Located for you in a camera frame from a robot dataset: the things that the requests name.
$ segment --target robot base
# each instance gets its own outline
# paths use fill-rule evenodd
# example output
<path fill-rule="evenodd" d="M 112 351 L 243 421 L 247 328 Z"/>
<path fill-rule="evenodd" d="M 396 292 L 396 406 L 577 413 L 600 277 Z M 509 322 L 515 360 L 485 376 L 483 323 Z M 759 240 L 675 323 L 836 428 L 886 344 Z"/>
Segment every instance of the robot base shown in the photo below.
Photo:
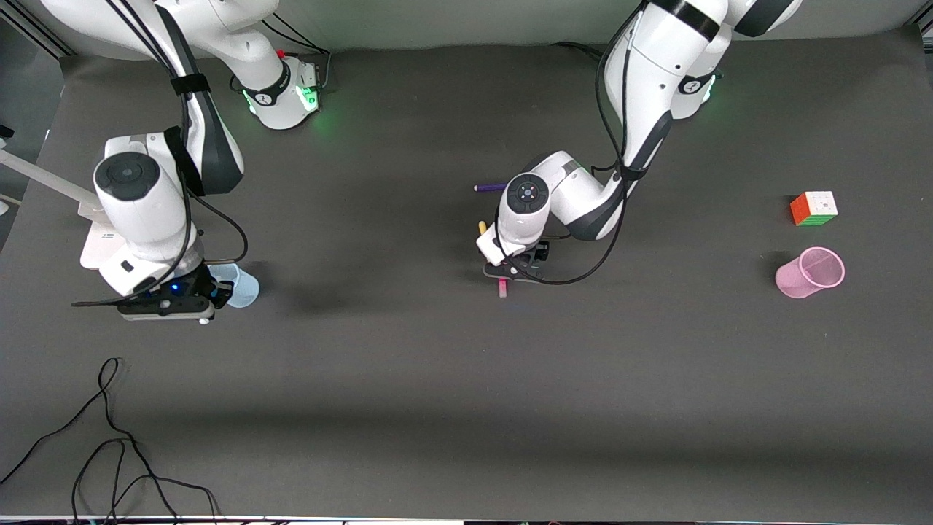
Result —
<path fill-rule="evenodd" d="M 294 57 L 285 57 L 282 61 L 288 67 L 290 85 L 269 106 L 262 104 L 261 97 L 265 95 L 257 94 L 254 98 L 246 90 L 243 91 L 250 112 L 256 115 L 264 126 L 273 130 L 293 128 L 320 107 L 321 93 L 314 64 L 302 62 Z"/>

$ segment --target black cable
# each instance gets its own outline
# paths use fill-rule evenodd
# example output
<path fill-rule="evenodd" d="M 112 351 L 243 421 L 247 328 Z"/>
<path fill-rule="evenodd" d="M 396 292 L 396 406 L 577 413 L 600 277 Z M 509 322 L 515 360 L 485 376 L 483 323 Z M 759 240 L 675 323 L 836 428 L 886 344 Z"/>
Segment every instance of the black cable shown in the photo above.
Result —
<path fill-rule="evenodd" d="M 209 203 L 207 203 L 206 201 L 204 201 L 204 200 L 203 200 L 201 197 L 199 197 L 198 195 L 195 195 L 194 193 L 192 193 L 191 196 L 194 197 L 194 200 L 196 200 L 196 201 L 198 201 L 199 203 L 201 203 L 201 206 L 206 207 L 207 209 L 209 209 L 209 210 L 211 210 L 212 212 L 214 212 L 218 217 L 220 217 L 221 219 L 223 219 L 223 220 L 225 220 L 226 222 L 228 222 L 228 223 L 230 224 L 230 226 L 232 226 L 232 227 L 237 231 L 237 233 L 240 234 L 240 239 L 242 239 L 242 241 L 243 241 L 243 251 L 240 252 L 240 255 L 234 257 L 233 259 L 220 259 L 220 260 L 217 260 L 217 261 L 204 261 L 204 264 L 207 264 L 207 265 L 212 265 L 212 264 L 234 264 L 234 263 L 238 263 L 239 261 L 242 261 L 243 258 L 246 257 L 246 252 L 249 251 L 249 239 L 246 238 L 246 232 L 243 231 L 243 228 L 242 228 L 239 224 L 237 224 L 237 221 L 236 221 L 236 220 L 231 219 L 231 218 L 228 217 L 224 212 L 222 212 L 222 211 L 220 211 L 219 209 L 217 209 L 217 208 L 211 206 Z"/>
<path fill-rule="evenodd" d="M 319 52 L 319 53 L 322 53 L 322 54 L 330 54 L 330 51 L 324 50 L 323 48 L 319 48 L 319 47 L 315 46 L 315 44 L 308 44 L 308 43 L 306 43 L 306 42 L 302 42 L 302 41 L 300 41 L 300 40 L 297 40 L 297 39 L 295 39 L 295 38 L 292 38 L 291 36 L 286 35 L 285 33 L 282 33 L 282 32 L 279 31 L 278 29 L 275 29 L 274 27 L 272 27 L 271 25 L 269 25 L 269 23 L 268 23 L 267 21 L 262 21 L 262 25 L 265 25 L 266 27 L 269 28 L 270 31 L 272 31 L 273 33 L 279 35 L 280 37 L 284 38 L 285 40 L 288 40 L 289 42 L 293 42 L 293 43 L 298 44 L 299 46 L 303 46 L 303 47 L 305 47 L 305 48 L 311 48 L 312 50 L 315 50 L 315 51 L 317 51 L 317 52 Z"/>
<path fill-rule="evenodd" d="M 583 51 L 584 53 L 586 53 L 587 56 L 589 56 L 590 58 L 594 59 L 597 63 L 600 61 L 601 58 L 603 58 L 603 52 L 602 52 L 602 51 L 598 50 L 597 48 L 594 48 L 593 46 L 587 46 L 586 44 L 580 44 L 579 42 L 570 42 L 570 41 L 565 40 L 565 41 L 562 41 L 562 42 L 554 42 L 554 43 L 551 44 L 551 45 L 552 45 L 552 46 L 558 46 L 558 47 L 561 47 L 561 48 L 570 48 L 570 49 L 573 49 L 573 50 L 581 50 L 581 51 Z"/>
<path fill-rule="evenodd" d="M 5 476 L 3 477 L 3 479 L 0 479 L 0 485 L 3 485 L 4 483 L 7 483 L 7 481 L 8 481 L 14 474 L 16 474 L 16 471 L 20 470 L 20 467 L 22 467 L 22 465 L 23 465 L 24 463 L 26 463 L 27 460 L 29 460 L 29 458 L 33 455 L 33 452 L 35 452 L 35 450 L 39 447 L 39 445 L 42 445 L 42 442 L 43 442 L 43 441 L 49 439 L 50 437 L 52 437 L 52 436 L 54 436 L 54 435 L 56 435 L 56 434 L 58 434 L 58 433 L 61 433 L 61 432 L 65 431 L 65 430 L 67 430 L 68 427 L 70 427 L 71 425 L 75 424 L 75 421 L 77 421 L 77 420 L 84 414 L 84 412 L 88 409 L 88 407 L 91 406 L 91 404 L 92 404 L 93 402 L 97 401 L 97 398 L 99 398 L 99 397 L 101 397 L 102 395 L 104 395 L 104 390 L 105 390 L 107 387 L 110 386 L 110 383 L 111 383 L 113 380 L 114 380 L 114 376 L 111 376 L 109 379 L 107 379 L 106 383 L 104 383 L 104 385 L 97 391 L 97 393 L 95 393 L 93 396 L 91 396 L 91 398 L 90 398 L 83 406 L 81 406 L 80 410 L 78 410 L 77 413 L 76 413 L 71 419 L 69 419 L 67 423 L 65 423 L 64 425 L 62 425 L 62 427 L 60 427 L 60 428 L 59 428 L 58 430 L 56 430 L 56 431 L 47 433 L 46 435 L 43 435 L 42 437 L 36 439 L 36 440 L 35 440 L 35 443 L 33 443 L 33 445 L 29 448 L 29 451 L 26 452 L 26 455 L 22 457 L 22 459 L 20 460 L 20 462 L 17 463 L 16 466 L 13 467 L 13 468 L 7 473 L 7 475 L 5 475 Z"/>
<path fill-rule="evenodd" d="M 236 78 L 236 75 L 230 75 L 230 81 L 227 82 L 227 87 L 230 88 L 230 90 L 231 90 L 232 92 L 237 92 L 237 93 L 238 93 L 238 92 L 240 92 L 240 91 L 243 89 L 243 84 L 240 84 L 240 89 L 239 89 L 239 90 L 236 89 L 236 88 L 234 88 L 234 87 L 233 87 L 233 81 L 236 80 L 236 79 L 237 79 L 237 78 Z"/>
<path fill-rule="evenodd" d="M 149 42 L 152 42 L 152 45 L 155 47 L 155 52 L 157 53 L 156 60 L 163 62 L 165 67 L 167 67 L 169 71 L 172 72 L 173 77 L 181 77 L 184 71 L 175 71 L 175 68 L 172 66 L 172 62 L 169 60 L 168 55 L 159 44 L 159 40 L 156 40 L 156 37 L 152 35 L 151 31 L 149 31 L 149 27 L 143 23 L 143 19 L 139 17 L 139 13 L 136 12 L 136 9 L 133 9 L 127 0 L 120 0 L 120 3 L 123 4 L 123 6 L 126 7 L 128 11 L 130 11 L 130 16 L 132 16 L 132 19 L 135 20 L 136 23 L 139 24 L 139 27 L 143 29 L 143 33 L 146 33 L 146 36 L 149 38 Z"/>
<path fill-rule="evenodd" d="M 288 23 L 287 21 L 285 21 L 284 18 L 280 17 L 278 13 L 272 13 L 272 15 L 273 15 L 273 17 L 275 17 L 276 20 L 280 21 L 285 27 L 287 27 L 288 29 L 290 29 L 290 30 L 292 31 L 292 33 L 294 33 L 295 35 L 298 35 L 299 38 L 301 38 L 302 40 L 304 40 L 305 42 L 307 42 L 309 47 L 311 47 L 312 49 L 318 50 L 318 51 L 320 51 L 320 52 L 322 52 L 322 53 L 325 53 L 325 54 L 328 54 L 328 55 L 330 54 L 330 51 L 325 50 L 324 48 L 319 48 L 319 47 L 317 47 L 307 36 L 303 35 L 299 30 L 297 30 L 297 29 L 295 29 L 294 27 L 292 27 L 292 25 L 291 25 L 290 23 Z"/>
<path fill-rule="evenodd" d="M 132 24 L 132 22 L 130 22 L 130 19 L 128 19 L 126 15 L 123 14 L 123 11 L 120 10 L 120 8 L 117 7 L 117 5 L 113 3 L 113 0 L 106 0 L 106 2 L 110 6 L 110 8 L 115 13 L 117 13 L 117 16 L 119 16 L 120 19 L 123 20 L 123 23 L 125 23 L 126 26 L 129 27 L 130 30 L 133 31 L 134 34 L 136 34 L 136 37 L 139 38 L 139 40 L 143 43 L 143 45 L 146 46 L 146 49 L 149 50 L 149 53 L 152 54 L 152 58 L 154 58 L 156 62 L 158 62 L 162 67 L 168 69 L 169 74 L 174 75 L 174 71 L 171 68 L 171 65 L 161 59 L 161 55 L 153 47 L 153 43 L 150 43 L 148 40 L 146 40 L 143 37 L 143 34 L 140 33 L 139 28 L 137 28 L 135 25 Z"/>
<path fill-rule="evenodd" d="M 582 275 L 580 275 L 580 276 L 573 277 L 573 278 L 567 279 L 567 280 L 560 280 L 560 281 L 542 279 L 541 277 L 532 276 L 532 275 L 529 274 L 528 272 L 525 272 L 524 270 L 522 270 L 522 269 L 518 266 L 518 264 L 516 264 L 516 258 L 513 257 L 513 256 L 509 256 L 509 255 L 506 253 L 505 249 L 502 248 L 502 245 L 501 245 L 501 242 L 500 242 L 500 244 L 499 244 L 499 249 L 502 251 L 502 254 L 505 256 L 505 260 L 508 261 L 509 264 L 511 264 L 512 268 L 515 268 L 516 272 L 517 272 L 520 276 L 522 276 L 522 277 L 524 277 L 524 278 L 526 278 L 526 279 L 528 279 L 528 280 L 534 281 L 534 282 L 539 283 L 539 284 L 546 284 L 546 285 L 551 285 L 551 286 L 563 286 L 563 285 L 574 284 L 574 283 L 580 282 L 581 280 L 583 280 L 583 279 L 585 279 L 585 278 L 591 276 L 592 274 L 594 274 L 594 273 L 596 272 L 596 270 L 598 270 L 598 269 L 603 265 L 603 263 L 606 262 L 606 259 L 609 258 L 609 254 L 612 253 L 612 249 L 616 246 L 616 241 L 619 240 L 619 232 L 621 231 L 621 228 L 622 228 L 622 222 L 623 222 L 624 219 L 625 219 L 625 210 L 626 210 L 626 208 L 628 207 L 629 189 L 630 189 L 630 187 L 629 187 L 629 185 L 628 185 L 628 181 L 625 179 L 625 176 L 622 174 L 622 170 L 624 169 L 624 165 L 625 165 L 625 162 L 624 162 L 624 159 L 623 159 L 623 154 L 624 154 L 624 149 L 625 149 L 626 142 L 627 142 L 627 136 L 626 136 L 626 130 L 625 130 L 625 128 L 626 128 L 626 126 L 627 126 L 626 121 L 625 121 L 625 116 L 626 116 L 626 101 L 625 101 L 625 99 L 627 98 L 627 94 L 628 94 L 628 93 L 626 92 L 626 89 L 627 89 L 627 87 L 628 87 L 626 84 L 627 84 L 627 81 L 628 81 L 629 58 L 631 57 L 631 52 L 632 52 L 631 49 L 626 49 L 626 51 L 625 51 L 625 65 L 622 67 L 622 111 L 621 111 L 622 146 L 621 146 L 621 148 L 620 148 L 620 146 L 619 146 L 619 141 L 616 140 L 616 135 L 615 135 L 615 133 L 612 131 L 612 126 L 609 124 L 609 120 L 608 120 L 608 118 L 606 117 L 606 112 L 605 112 L 605 110 L 604 110 L 604 108 L 603 108 L 603 100 L 602 100 L 602 96 L 601 96 L 601 95 L 602 95 L 602 89 L 601 89 L 601 88 L 602 88 L 602 84 L 604 83 L 604 79 L 605 79 L 605 74 L 606 74 L 606 60 L 608 59 L 608 56 L 609 56 L 609 50 L 612 50 L 612 48 L 613 48 L 613 47 L 616 45 L 616 43 L 619 41 L 619 38 L 624 34 L 624 32 L 625 32 L 625 30 L 627 29 L 628 25 L 629 25 L 630 23 L 632 23 L 632 21 L 635 19 L 635 17 L 636 17 L 639 13 L 643 12 L 644 9 L 645 9 L 645 2 L 644 2 L 644 0 L 643 0 L 643 1 L 638 5 L 638 8 L 637 8 L 635 11 L 633 11 L 631 15 L 629 15 L 629 18 L 625 21 L 625 23 L 623 23 L 622 26 L 619 28 L 619 30 L 612 36 L 612 39 L 609 41 L 609 46 L 608 46 L 608 48 L 606 49 L 606 52 L 603 53 L 603 54 L 601 55 L 601 57 L 600 57 L 599 66 L 598 66 L 598 69 L 597 69 L 597 71 L 596 71 L 596 82 L 595 82 L 596 107 L 599 109 L 599 116 L 600 116 L 600 119 L 603 121 L 603 125 L 604 125 L 605 128 L 606 128 L 606 133 L 609 135 L 609 140 L 612 142 L 613 150 L 615 150 L 615 152 L 616 152 L 616 165 L 615 165 L 615 167 L 616 167 L 616 174 L 613 175 L 613 178 L 618 177 L 618 178 L 619 178 L 619 184 L 620 184 L 621 187 L 622 187 L 622 190 L 621 190 L 621 191 L 622 191 L 622 193 L 621 193 L 621 203 L 619 204 L 619 206 L 621 206 L 621 210 L 620 210 L 620 212 L 619 212 L 619 219 L 618 219 L 617 222 L 616 222 L 615 232 L 612 234 L 612 240 L 609 241 L 609 245 L 606 247 L 606 251 L 603 253 L 603 256 L 599 259 L 599 261 L 598 261 L 592 268 L 590 268 L 590 270 L 588 270 L 586 273 L 584 273 L 584 274 L 582 274 Z M 499 208 L 498 208 L 498 206 L 497 206 L 496 209 L 495 209 L 495 220 L 494 220 L 494 224 L 495 224 L 496 230 L 501 232 L 502 230 L 501 230 L 501 228 L 499 227 Z"/>
<path fill-rule="evenodd" d="M 108 369 L 111 369 L 111 368 L 112 370 L 110 370 L 109 375 L 107 375 L 106 373 Z M 136 437 L 129 431 L 120 428 L 117 425 L 117 423 L 113 420 L 113 414 L 112 414 L 112 410 L 110 406 L 110 398 L 108 396 L 107 390 L 109 389 L 110 385 L 113 383 L 114 378 L 117 376 L 118 369 L 119 369 L 119 360 L 117 358 L 110 358 L 104 361 L 104 364 L 101 366 L 101 369 L 97 374 L 97 387 L 98 387 L 97 393 L 91 396 L 91 398 L 85 404 L 81 406 L 81 408 L 77 411 L 77 413 L 71 419 L 69 419 L 68 422 L 65 423 L 61 428 L 59 428 L 58 430 L 52 433 L 43 435 L 42 437 L 37 439 L 35 443 L 33 443 L 32 447 L 30 447 L 29 451 L 27 451 L 26 454 L 22 457 L 22 459 L 16 464 L 16 466 L 14 466 L 13 469 L 10 470 L 9 473 L 7 473 L 7 475 L 4 476 L 2 480 L 0 480 L 0 485 L 6 483 L 16 472 L 18 472 L 20 468 L 26 463 L 26 461 L 29 460 L 29 458 L 33 455 L 33 452 L 46 439 L 70 427 L 75 421 L 77 421 L 84 414 L 84 412 L 88 409 L 88 407 L 92 403 L 97 401 L 98 398 L 103 397 L 104 398 L 104 416 L 106 418 L 107 426 L 109 426 L 111 430 L 122 434 L 122 436 L 104 440 L 100 445 L 98 445 L 94 449 L 94 451 L 91 453 L 91 455 L 82 465 L 81 470 L 78 472 L 78 475 L 75 478 L 75 483 L 74 485 L 72 485 L 72 492 L 71 492 L 72 515 L 75 520 L 75 523 L 78 523 L 77 495 L 78 495 L 81 481 L 83 480 L 84 475 L 87 473 L 87 470 L 91 466 L 91 463 L 93 462 L 93 460 L 105 448 L 110 447 L 112 445 L 120 446 L 120 454 L 119 454 L 118 461 L 117 461 L 117 471 L 114 474 L 114 486 L 113 486 L 113 489 L 111 490 L 110 510 L 107 512 L 107 515 L 104 518 L 104 523 L 102 525 L 105 525 L 111 516 L 114 517 L 115 522 L 118 520 L 118 512 L 117 512 L 118 505 L 120 504 L 120 502 L 123 501 L 123 498 L 130 491 L 130 489 L 133 486 L 135 486 L 136 483 L 138 483 L 139 481 L 143 479 L 153 480 L 156 486 L 156 490 L 159 493 L 159 497 L 162 502 L 162 505 L 166 508 L 166 510 L 168 510 L 172 514 L 173 518 L 176 518 L 176 519 L 178 519 L 180 515 L 174 510 L 174 508 L 172 507 L 172 505 L 169 503 L 168 499 L 166 498 L 165 492 L 162 489 L 161 483 L 170 483 L 173 485 L 184 487 L 186 489 L 199 490 L 203 492 L 205 496 L 207 497 L 208 504 L 211 507 L 211 516 L 214 520 L 214 523 L 216 523 L 216 515 L 220 507 L 219 507 L 219 504 L 217 504 L 216 496 L 214 495 L 214 493 L 211 492 L 208 488 L 202 487 L 200 485 L 194 485 L 192 483 L 186 483 L 184 481 L 179 481 L 176 479 L 171 479 L 169 477 L 156 475 L 152 471 L 152 467 L 149 464 L 148 459 L 146 458 L 146 456 L 143 454 L 142 450 L 140 449 L 139 442 L 136 440 Z M 139 461 L 143 464 L 144 468 L 146 469 L 146 474 L 136 477 L 132 482 L 130 482 L 130 484 L 126 487 L 126 489 L 123 490 L 123 492 L 118 497 L 117 490 L 118 490 L 118 484 L 119 484 L 119 475 L 120 475 L 121 467 L 123 465 L 123 459 L 126 454 L 127 444 L 130 445 L 136 457 L 139 458 Z"/>

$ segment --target white stand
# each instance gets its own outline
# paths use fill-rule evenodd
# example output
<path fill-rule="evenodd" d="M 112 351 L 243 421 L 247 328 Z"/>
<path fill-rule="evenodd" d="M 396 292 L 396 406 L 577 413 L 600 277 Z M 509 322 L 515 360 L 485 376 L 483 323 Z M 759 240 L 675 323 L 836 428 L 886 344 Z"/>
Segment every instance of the white stand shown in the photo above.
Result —
<path fill-rule="evenodd" d="M 77 201 L 77 214 L 91 221 L 91 230 L 88 232 L 84 249 L 81 251 L 81 266 L 89 270 L 97 270 L 126 244 L 123 237 L 119 236 L 117 230 L 110 224 L 110 218 L 104 212 L 104 207 L 101 206 L 97 195 L 9 153 L 4 149 L 6 144 L 0 138 L 0 164 L 9 166 L 28 178 L 74 199 Z"/>

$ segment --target purple marker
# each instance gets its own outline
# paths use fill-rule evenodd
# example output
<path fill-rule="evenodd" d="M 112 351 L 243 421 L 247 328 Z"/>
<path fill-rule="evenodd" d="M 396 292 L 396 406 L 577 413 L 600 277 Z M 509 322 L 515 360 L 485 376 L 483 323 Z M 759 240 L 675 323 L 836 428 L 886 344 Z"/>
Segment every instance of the purple marker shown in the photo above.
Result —
<path fill-rule="evenodd" d="M 507 187 L 508 187 L 507 182 L 503 182 L 500 184 L 477 184 L 476 186 L 473 187 L 473 191 L 477 193 L 501 192 Z"/>

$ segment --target gray table surface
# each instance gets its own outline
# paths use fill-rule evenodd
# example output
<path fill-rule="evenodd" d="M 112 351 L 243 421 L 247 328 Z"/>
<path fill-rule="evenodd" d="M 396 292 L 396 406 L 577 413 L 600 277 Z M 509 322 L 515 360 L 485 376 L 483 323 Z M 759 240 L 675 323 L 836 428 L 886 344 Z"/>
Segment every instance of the gray table surface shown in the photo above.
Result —
<path fill-rule="evenodd" d="M 260 298 L 207 327 L 71 308 L 110 290 L 78 265 L 87 224 L 32 184 L 0 258 L 0 470 L 120 356 L 118 422 L 228 515 L 929 523 L 933 93 L 919 35 L 740 42 L 723 68 L 603 270 L 500 301 L 473 246 L 495 197 L 471 186 L 547 150 L 610 161 L 590 59 L 341 53 L 323 111 L 284 132 L 205 61 L 247 166 L 211 201 L 249 232 Z M 65 177 L 89 187 L 108 137 L 178 122 L 152 63 L 64 70 L 40 163 Z M 787 197 L 808 190 L 834 191 L 841 216 L 795 227 Z M 195 221 L 209 256 L 238 249 L 219 220 Z M 837 250 L 847 280 L 787 299 L 773 270 L 812 245 Z M 551 276 L 604 248 L 555 243 Z M 70 512 L 109 435 L 100 410 L 0 488 L 2 514 Z M 105 511 L 115 460 L 88 474 L 90 511 Z M 198 493 L 170 497 L 207 513 Z M 151 487 L 128 509 L 164 514 Z"/>

